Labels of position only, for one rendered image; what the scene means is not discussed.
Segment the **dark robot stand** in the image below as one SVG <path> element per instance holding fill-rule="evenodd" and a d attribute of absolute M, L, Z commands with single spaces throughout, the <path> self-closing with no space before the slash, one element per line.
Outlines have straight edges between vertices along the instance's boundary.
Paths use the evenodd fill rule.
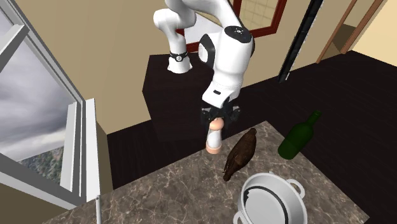
<path fill-rule="evenodd" d="M 214 72 L 197 53 L 188 56 L 193 68 L 183 74 L 167 69 L 168 55 L 151 55 L 148 59 L 143 96 L 160 142 L 206 138 L 208 128 L 201 123 L 201 109 L 210 105 L 202 100 L 202 94 Z"/>

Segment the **grey framed window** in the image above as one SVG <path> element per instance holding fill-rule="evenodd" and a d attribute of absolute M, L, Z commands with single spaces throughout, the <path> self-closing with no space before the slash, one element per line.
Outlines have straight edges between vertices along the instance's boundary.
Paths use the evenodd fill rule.
<path fill-rule="evenodd" d="M 22 164 L 57 148 L 59 181 Z M 0 184 L 64 209 L 101 194 L 95 101 L 77 91 L 15 0 L 0 0 Z"/>

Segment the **brown framed doorway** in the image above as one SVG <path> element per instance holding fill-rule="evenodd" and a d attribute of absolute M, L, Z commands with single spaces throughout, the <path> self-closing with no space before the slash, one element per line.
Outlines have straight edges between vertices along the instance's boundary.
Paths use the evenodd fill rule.
<path fill-rule="evenodd" d="M 316 63 L 322 60 L 345 54 L 351 50 L 364 33 L 365 27 L 375 18 L 375 14 L 387 0 L 348 0 L 349 5 L 340 22 L 330 36 Z"/>

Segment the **brown bird figure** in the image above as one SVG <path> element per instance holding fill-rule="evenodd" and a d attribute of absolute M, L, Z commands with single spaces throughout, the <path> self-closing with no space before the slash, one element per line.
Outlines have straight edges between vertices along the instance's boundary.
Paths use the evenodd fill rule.
<path fill-rule="evenodd" d="M 256 150 L 256 133 L 255 128 L 250 128 L 232 148 L 223 170 L 224 181 L 229 181 L 234 173 L 246 166 L 253 158 Z"/>

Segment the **black slanted pole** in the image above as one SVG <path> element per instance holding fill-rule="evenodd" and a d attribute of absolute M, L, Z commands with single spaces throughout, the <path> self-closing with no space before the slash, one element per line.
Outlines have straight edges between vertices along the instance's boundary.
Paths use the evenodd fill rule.
<path fill-rule="evenodd" d="M 286 58 L 279 71 L 277 81 L 282 83 L 288 79 L 289 73 L 295 64 L 295 60 L 300 53 L 301 47 L 306 40 L 312 24 L 314 23 L 317 13 L 323 5 L 324 0 L 310 0 L 308 8 L 303 16 L 302 22 L 297 30 L 297 33 L 291 43 Z"/>

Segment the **white two-handled pot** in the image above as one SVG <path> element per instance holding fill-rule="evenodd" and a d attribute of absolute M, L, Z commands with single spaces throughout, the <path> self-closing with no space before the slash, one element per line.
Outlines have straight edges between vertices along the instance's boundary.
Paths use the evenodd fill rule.
<path fill-rule="evenodd" d="M 305 189 L 273 172 L 249 177 L 237 201 L 233 224 L 308 224 Z"/>

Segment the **dark green wine bottle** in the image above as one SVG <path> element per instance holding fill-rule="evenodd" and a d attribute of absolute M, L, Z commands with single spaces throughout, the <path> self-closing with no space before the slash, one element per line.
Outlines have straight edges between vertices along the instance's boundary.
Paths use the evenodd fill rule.
<path fill-rule="evenodd" d="M 316 110 L 305 122 L 294 125 L 279 145 L 278 154 L 286 160 L 295 158 L 312 139 L 314 135 L 313 126 L 321 115 L 322 112 Z"/>

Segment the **red framed mirror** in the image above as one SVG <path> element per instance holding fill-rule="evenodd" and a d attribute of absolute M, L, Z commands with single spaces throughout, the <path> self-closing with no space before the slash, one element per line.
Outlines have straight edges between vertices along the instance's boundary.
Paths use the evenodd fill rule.
<path fill-rule="evenodd" d="M 250 30 L 254 38 L 277 32 L 287 0 L 228 0 L 241 22 Z M 220 21 L 207 13 L 197 11 L 193 27 L 177 29 L 186 38 L 188 52 L 196 52 L 199 39 L 205 32 L 221 29 Z"/>

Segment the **thin grey rod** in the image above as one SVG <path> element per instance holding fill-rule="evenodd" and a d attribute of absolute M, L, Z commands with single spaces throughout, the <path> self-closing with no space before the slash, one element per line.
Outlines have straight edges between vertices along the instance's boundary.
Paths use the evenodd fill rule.
<path fill-rule="evenodd" d="M 96 212 L 96 222 L 97 224 L 102 224 L 102 218 L 101 218 L 101 201 L 100 201 L 100 196 L 97 195 L 95 198 L 95 212 Z"/>

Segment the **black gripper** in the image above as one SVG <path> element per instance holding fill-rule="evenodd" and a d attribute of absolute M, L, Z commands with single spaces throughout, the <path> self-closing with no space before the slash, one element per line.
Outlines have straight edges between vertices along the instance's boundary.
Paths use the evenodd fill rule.
<path fill-rule="evenodd" d="M 200 121 L 204 126 L 205 133 L 209 131 L 209 124 L 215 118 L 222 118 L 224 121 L 223 129 L 227 130 L 232 122 L 236 121 L 240 114 L 240 107 L 233 101 L 226 102 L 222 108 L 206 104 L 200 109 Z"/>

